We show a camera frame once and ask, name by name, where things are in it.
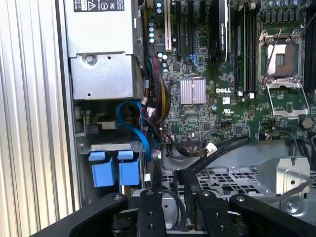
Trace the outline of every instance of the heatsink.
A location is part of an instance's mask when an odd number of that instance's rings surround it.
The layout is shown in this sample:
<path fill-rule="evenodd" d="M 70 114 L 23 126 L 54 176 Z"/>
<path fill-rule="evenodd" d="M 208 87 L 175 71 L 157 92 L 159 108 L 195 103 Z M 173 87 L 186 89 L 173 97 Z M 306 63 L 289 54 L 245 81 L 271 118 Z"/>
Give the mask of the heatsink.
<path fill-rule="evenodd" d="M 181 105 L 206 103 L 206 80 L 192 79 L 180 81 Z"/>

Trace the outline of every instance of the black ram slot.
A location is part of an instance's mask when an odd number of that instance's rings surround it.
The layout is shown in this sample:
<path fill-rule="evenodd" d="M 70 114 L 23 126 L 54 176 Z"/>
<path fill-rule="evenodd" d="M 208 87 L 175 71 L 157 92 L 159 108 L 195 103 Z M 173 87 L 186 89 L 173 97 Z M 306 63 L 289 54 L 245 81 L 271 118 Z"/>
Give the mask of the black ram slot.
<path fill-rule="evenodd" d="M 176 1 L 177 55 L 182 56 L 182 3 Z"/>
<path fill-rule="evenodd" d="M 254 93 L 256 90 L 256 12 L 251 11 L 246 13 L 246 29 L 245 37 L 246 42 L 246 93 Z"/>
<path fill-rule="evenodd" d="M 199 5 L 199 21 L 201 24 L 206 24 L 206 0 L 201 0 Z"/>
<path fill-rule="evenodd" d="M 235 55 L 235 58 L 234 58 L 234 87 L 235 87 L 235 93 L 238 92 L 238 84 L 240 82 L 240 69 L 239 69 L 239 66 L 238 66 L 238 61 L 239 61 L 239 56 L 238 56 L 238 48 L 240 47 L 238 45 L 238 28 L 240 29 L 240 16 L 239 16 L 239 13 L 238 11 L 235 11 L 234 12 L 234 55 Z"/>
<path fill-rule="evenodd" d="M 250 27 L 250 20 L 249 20 L 249 14 L 246 13 L 246 18 L 245 18 L 245 24 L 246 24 L 246 29 L 245 29 L 245 37 L 246 37 L 246 41 L 245 41 L 245 45 L 244 47 L 246 47 L 246 75 L 245 75 L 245 80 L 246 80 L 246 93 L 248 93 L 250 91 L 250 49 L 251 49 L 251 42 L 250 42 L 250 34 L 251 34 L 251 27 Z"/>
<path fill-rule="evenodd" d="M 190 54 L 194 54 L 194 1 L 188 3 L 188 37 Z"/>
<path fill-rule="evenodd" d="M 309 22 L 315 12 L 316 8 L 311 7 L 306 14 L 306 22 Z M 314 18 L 309 26 L 306 28 L 305 36 L 305 67 L 304 67 L 304 89 L 311 92 L 316 89 L 316 19 Z"/>
<path fill-rule="evenodd" d="M 257 33 L 257 17 L 256 12 L 252 12 L 252 58 L 251 58 L 251 65 L 252 65 L 252 75 L 251 75 L 251 92 L 256 93 L 257 89 L 257 39 L 256 39 L 256 33 Z"/>

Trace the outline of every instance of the pci express slot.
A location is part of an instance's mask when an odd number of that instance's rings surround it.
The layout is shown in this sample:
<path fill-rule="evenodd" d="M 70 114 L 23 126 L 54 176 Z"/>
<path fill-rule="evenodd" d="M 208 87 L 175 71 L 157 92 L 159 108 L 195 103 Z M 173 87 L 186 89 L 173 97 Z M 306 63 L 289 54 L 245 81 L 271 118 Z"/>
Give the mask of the pci express slot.
<path fill-rule="evenodd" d="M 177 56 L 182 56 L 182 3 L 176 1 Z"/>
<path fill-rule="evenodd" d="M 246 12 L 245 18 L 245 36 L 246 41 L 244 47 L 246 48 L 246 75 L 245 75 L 245 92 L 254 93 L 256 91 L 256 12 Z"/>
<path fill-rule="evenodd" d="M 171 52 L 171 2 L 164 0 L 164 37 L 165 37 L 165 50 Z"/>
<path fill-rule="evenodd" d="M 194 1 L 188 2 L 188 38 L 190 54 L 194 54 Z"/>
<path fill-rule="evenodd" d="M 310 7 L 306 12 L 306 22 L 309 22 L 316 7 Z M 305 32 L 305 66 L 304 66 L 304 89 L 311 92 L 316 89 L 316 18 L 312 19 Z"/>

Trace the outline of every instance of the circuit board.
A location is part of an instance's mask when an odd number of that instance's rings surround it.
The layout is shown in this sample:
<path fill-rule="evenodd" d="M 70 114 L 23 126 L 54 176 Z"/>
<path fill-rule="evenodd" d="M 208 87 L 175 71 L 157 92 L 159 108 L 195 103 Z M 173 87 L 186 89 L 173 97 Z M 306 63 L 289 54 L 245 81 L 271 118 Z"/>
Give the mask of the circuit board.
<path fill-rule="evenodd" d="M 300 83 L 303 84 L 306 46 L 305 34 L 301 32 L 305 30 L 306 13 L 299 5 L 300 2 L 293 9 L 289 6 L 289 9 L 282 8 L 279 11 L 275 7 L 269 8 L 269 1 L 262 1 L 260 9 L 256 10 L 231 3 L 228 6 L 228 55 L 226 62 L 219 67 L 213 66 L 209 59 L 212 2 L 204 1 L 206 20 L 203 20 L 200 10 L 201 1 L 193 1 L 195 30 L 191 39 L 188 23 L 189 2 L 189 0 L 181 2 L 181 56 L 178 55 L 175 45 L 178 39 L 173 39 L 172 52 L 162 52 L 167 56 L 167 59 L 161 60 L 165 63 L 164 79 L 172 96 L 171 109 L 163 128 L 177 142 L 200 141 L 208 132 L 211 134 L 209 136 L 211 141 L 242 135 L 248 135 L 252 140 L 284 138 L 286 136 L 284 134 L 273 135 L 274 131 L 278 130 L 291 132 L 299 139 L 308 138 L 309 133 L 313 134 L 316 116 L 315 91 L 303 86 L 295 89 L 280 88 L 271 90 L 269 96 L 268 86 L 262 84 L 260 79 L 269 71 L 266 70 L 269 66 L 266 59 L 269 59 L 267 57 L 269 51 L 271 54 L 270 46 L 259 44 L 262 33 L 274 37 L 278 34 L 282 36 L 297 34 L 299 43 L 291 44 L 287 53 L 277 54 L 276 62 L 273 63 L 276 65 L 274 69 L 276 72 L 279 70 L 283 74 L 299 74 L 302 77 Z M 148 15 L 149 20 L 157 17 L 155 6 L 149 8 Z M 173 35 L 176 34 L 176 18 L 172 14 Z M 155 23 L 154 33 L 153 44 L 156 48 L 162 48 L 165 39 L 164 24 Z M 288 42 L 287 38 L 278 40 L 277 50 Z M 190 41 L 194 43 L 194 54 L 197 56 L 198 65 L 188 60 Z M 190 93 L 188 90 L 192 90 L 191 87 L 196 88 L 193 89 L 196 93 L 195 101 L 190 101 L 192 95 L 188 95 Z M 279 111 L 286 113 L 305 111 L 306 114 L 288 118 L 276 116 Z M 302 121 L 306 117 L 310 118 L 310 124 L 304 128 Z"/>

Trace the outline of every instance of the warning label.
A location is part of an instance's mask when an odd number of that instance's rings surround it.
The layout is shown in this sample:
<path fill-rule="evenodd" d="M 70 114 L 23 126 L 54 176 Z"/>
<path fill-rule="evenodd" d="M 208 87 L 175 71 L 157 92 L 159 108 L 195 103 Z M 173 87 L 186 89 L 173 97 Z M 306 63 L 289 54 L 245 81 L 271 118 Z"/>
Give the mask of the warning label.
<path fill-rule="evenodd" d="M 73 0 L 75 12 L 124 11 L 124 0 Z"/>

